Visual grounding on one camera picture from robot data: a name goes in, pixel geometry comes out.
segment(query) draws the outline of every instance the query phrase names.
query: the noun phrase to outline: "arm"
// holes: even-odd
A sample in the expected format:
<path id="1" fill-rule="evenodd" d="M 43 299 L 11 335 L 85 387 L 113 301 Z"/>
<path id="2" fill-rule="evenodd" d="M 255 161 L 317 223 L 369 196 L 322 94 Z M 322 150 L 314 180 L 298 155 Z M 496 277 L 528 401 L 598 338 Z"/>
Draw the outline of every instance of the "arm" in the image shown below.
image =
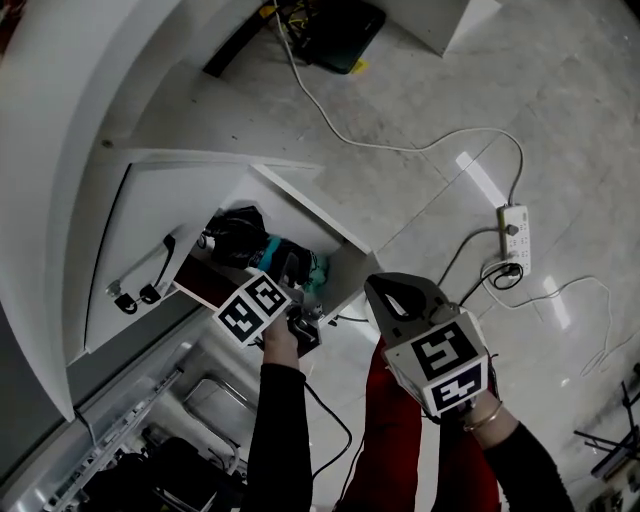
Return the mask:
<path id="1" fill-rule="evenodd" d="M 476 407 L 467 415 L 467 425 L 482 425 L 498 411 L 495 419 L 473 430 L 485 458 L 496 475 L 513 512 L 574 508 L 562 485 L 558 469 L 544 447 L 488 391 L 478 395 Z"/>
<path id="2" fill-rule="evenodd" d="M 311 456 L 297 340 L 279 317 L 264 333 L 258 415 L 243 512 L 311 507 Z"/>

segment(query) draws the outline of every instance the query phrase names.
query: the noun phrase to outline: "green object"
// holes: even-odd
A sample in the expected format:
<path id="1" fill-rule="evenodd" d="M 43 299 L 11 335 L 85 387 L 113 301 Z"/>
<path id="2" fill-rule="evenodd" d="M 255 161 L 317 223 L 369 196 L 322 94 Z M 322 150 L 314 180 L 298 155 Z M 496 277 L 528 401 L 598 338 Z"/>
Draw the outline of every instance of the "green object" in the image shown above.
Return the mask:
<path id="1" fill-rule="evenodd" d="M 329 260 L 326 256 L 318 256 L 311 253 L 311 268 L 309 269 L 309 279 L 302 286 L 307 293 L 315 293 L 327 282 L 329 272 Z"/>

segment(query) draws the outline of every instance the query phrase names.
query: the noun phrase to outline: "bracelet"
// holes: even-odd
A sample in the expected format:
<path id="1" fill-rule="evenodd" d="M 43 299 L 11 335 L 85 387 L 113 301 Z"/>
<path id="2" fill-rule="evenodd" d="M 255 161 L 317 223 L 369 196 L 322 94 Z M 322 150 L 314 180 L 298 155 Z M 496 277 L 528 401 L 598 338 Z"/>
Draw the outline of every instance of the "bracelet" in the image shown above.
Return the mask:
<path id="1" fill-rule="evenodd" d="M 471 425 L 464 425 L 462 428 L 465 432 L 473 432 L 474 430 L 478 430 L 479 428 L 484 427 L 485 425 L 491 423 L 493 420 L 495 420 L 498 417 L 498 414 L 500 414 L 500 411 L 502 410 L 503 407 L 503 403 L 500 402 L 498 404 L 498 407 L 496 407 L 496 410 L 493 411 L 489 416 L 487 416 L 486 418 L 484 418 L 483 420 L 480 420 L 476 423 L 472 423 Z"/>

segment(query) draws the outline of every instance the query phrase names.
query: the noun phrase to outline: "white panel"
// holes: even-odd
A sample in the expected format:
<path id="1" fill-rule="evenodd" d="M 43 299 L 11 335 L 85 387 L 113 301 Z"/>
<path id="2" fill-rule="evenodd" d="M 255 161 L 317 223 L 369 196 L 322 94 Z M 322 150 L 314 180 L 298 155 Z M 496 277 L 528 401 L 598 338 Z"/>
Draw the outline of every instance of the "white panel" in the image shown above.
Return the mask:
<path id="1" fill-rule="evenodd" d="M 172 66 L 187 53 L 202 69 L 218 47 L 261 6 L 260 0 L 183 0 L 134 62 L 118 90 L 101 136 L 128 137 Z"/>
<path id="2" fill-rule="evenodd" d="M 127 315 L 105 293 L 107 287 L 173 233 L 175 252 L 159 285 L 164 284 L 166 291 L 202 229 L 246 169 L 238 164 L 132 166 L 107 226 L 91 290 L 86 341 L 90 352 L 159 303 L 140 303 L 134 315 Z M 140 289 L 158 277 L 165 257 L 161 251 L 127 277 L 123 293 L 137 299 Z"/>
<path id="3" fill-rule="evenodd" d="M 254 164 L 252 167 L 362 252 L 371 252 L 369 246 L 357 235 L 362 231 L 358 221 L 349 210 L 327 196 L 308 176 L 304 175 L 304 172 L 291 167 L 275 165 Z"/>
<path id="4" fill-rule="evenodd" d="M 349 242 L 332 254 L 327 282 L 318 292 L 326 315 L 322 324 L 351 304 L 363 292 L 367 277 L 378 272 L 382 269 L 375 254 L 365 254 Z"/>
<path id="5" fill-rule="evenodd" d="M 390 20 L 444 55 L 469 0 L 369 0 Z"/>
<path id="6" fill-rule="evenodd" d="M 498 12 L 500 7 L 495 0 L 471 0 L 450 44 L 456 44 L 467 32 Z"/>
<path id="7" fill-rule="evenodd" d="M 322 156 L 314 145 L 299 140 L 298 133 L 269 117 L 253 98 L 187 64 L 179 64 L 168 73 L 130 143 L 134 147 L 205 150 L 301 162 L 320 161 Z"/>
<path id="8" fill-rule="evenodd" d="M 62 349 L 65 247 L 104 114 L 178 0 L 29 3 L 0 63 L 0 300 L 29 364 L 73 419 Z"/>

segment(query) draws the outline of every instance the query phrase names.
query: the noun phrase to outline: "black cable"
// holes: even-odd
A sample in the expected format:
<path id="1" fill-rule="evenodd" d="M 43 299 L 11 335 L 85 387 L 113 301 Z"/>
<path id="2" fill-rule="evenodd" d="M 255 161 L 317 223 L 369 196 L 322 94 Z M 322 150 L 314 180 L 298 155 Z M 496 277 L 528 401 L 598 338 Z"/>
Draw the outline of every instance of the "black cable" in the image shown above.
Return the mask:
<path id="1" fill-rule="evenodd" d="M 311 388 L 311 386 L 309 386 L 309 384 L 307 384 L 306 382 L 304 383 L 304 387 L 307 388 L 307 391 L 309 392 L 309 394 L 315 399 L 316 402 L 318 402 L 318 405 L 320 407 L 322 407 L 325 411 L 327 411 L 331 417 L 336 420 L 336 422 L 338 423 L 338 425 L 340 425 L 342 427 L 342 429 L 347 433 L 347 436 L 349 438 L 349 440 L 347 441 L 347 445 L 342 449 L 342 451 L 336 455 L 333 459 L 331 459 L 329 462 L 327 462 L 324 466 L 322 466 L 320 469 L 318 469 L 312 476 L 311 476 L 311 481 L 315 481 L 316 477 L 325 469 L 327 469 L 329 466 L 331 466 L 331 464 L 333 464 L 335 461 L 337 461 L 340 457 L 342 457 L 347 450 L 351 447 L 351 442 L 353 441 L 353 435 L 351 435 L 351 431 L 347 428 L 347 426 L 342 422 L 342 420 L 340 418 L 338 418 L 338 416 L 336 416 L 336 414 L 329 409 L 329 407 L 327 407 L 325 405 L 325 403 L 320 400 L 320 397 L 316 394 L 316 392 Z"/>
<path id="2" fill-rule="evenodd" d="M 504 265 L 500 265 L 498 268 L 492 270 L 491 272 L 489 272 L 486 276 L 481 277 L 476 284 L 473 285 L 473 287 L 471 288 L 471 290 L 469 290 L 464 297 L 462 297 L 462 300 L 459 302 L 460 306 L 463 306 L 464 303 L 467 301 L 467 299 L 469 297 L 471 297 L 471 295 L 473 294 L 473 292 L 475 292 L 478 287 L 487 279 L 489 279 L 491 276 L 498 274 L 499 272 L 502 272 L 498 277 L 496 277 L 494 279 L 494 281 L 492 282 L 492 284 L 495 284 L 495 281 L 497 281 L 498 279 L 500 279 L 501 277 L 506 277 L 506 276 L 510 276 L 510 277 L 517 277 L 517 280 L 511 284 L 508 287 L 505 288 L 499 288 L 497 286 L 494 286 L 495 288 L 497 288 L 498 290 L 510 290 L 511 288 L 513 288 L 514 286 L 516 286 L 520 281 L 522 281 L 522 277 L 524 275 L 524 270 L 522 268 L 522 265 L 520 265 L 519 263 L 505 263 Z"/>
<path id="3" fill-rule="evenodd" d="M 516 174 L 516 177 L 514 178 L 513 183 L 511 185 L 511 189 L 509 190 L 509 200 L 508 200 L 509 202 L 507 203 L 509 206 L 513 206 L 515 204 L 513 197 L 515 196 L 516 187 L 518 186 L 518 182 L 522 177 L 522 171 L 524 169 L 524 152 L 522 150 L 522 146 L 516 139 L 514 139 L 511 135 L 507 135 L 507 137 L 509 137 L 513 142 L 515 142 L 516 146 L 518 147 L 518 152 L 520 153 L 520 164 L 518 165 L 518 173 Z"/>
<path id="4" fill-rule="evenodd" d="M 353 467 L 356 464 L 356 460 L 358 459 L 358 455 L 360 455 L 360 450 L 362 450 L 363 446 L 364 446 L 364 434 L 362 434 L 362 441 L 360 441 L 360 446 L 358 446 L 358 449 L 356 450 L 356 454 L 353 456 L 353 459 L 351 460 L 351 465 L 349 466 L 349 472 L 347 473 L 347 478 L 345 478 L 344 484 L 342 484 L 342 492 L 340 493 L 340 498 L 338 499 L 338 503 L 342 501 L 342 499 L 344 498 L 344 494 L 347 492 L 347 484 L 349 483 L 349 478 L 351 478 L 351 472 L 353 471 Z"/>
<path id="5" fill-rule="evenodd" d="M 340 320 L 346 320 L 348 322 L 369 323 L 369 320 L 367 320 L 366 318 L 351 318 L 350 316 L 342 316 L 342 315 L 336 315 L 336 318 L 339 318 Z"/>
<path id="6" fill-rule="evenodd" d="M 480 229 L 476 229 L 475 231 L 472 231 L 471 233 L 469 233 L 467 235 L 467 237 L 460 244 L 460 247 L 458 247 L 458 250 L 453 255 L 452 260 L 449 262 L 449 265 L 447 265 L 447 268 L 443 272 L 442 277 L 438 281 L 438 287 L 442 286 L 442 283 L 444 282 L 445 278 L 449 274 L 449 271 L 451 270 L 451 268 L 453 267 L 454 263 L 456 262 L 456 260 L 460 256 L 460 253 L 462 253 L 462 250 L 464 249 L 465 245 L 467 245 L 473 238 L 475 238 L 478 235 L 481 235 L 482 233 L 493 233 L 493 232 L 499 233 L 500 229 L 499 228 L 480 228 Z"/>

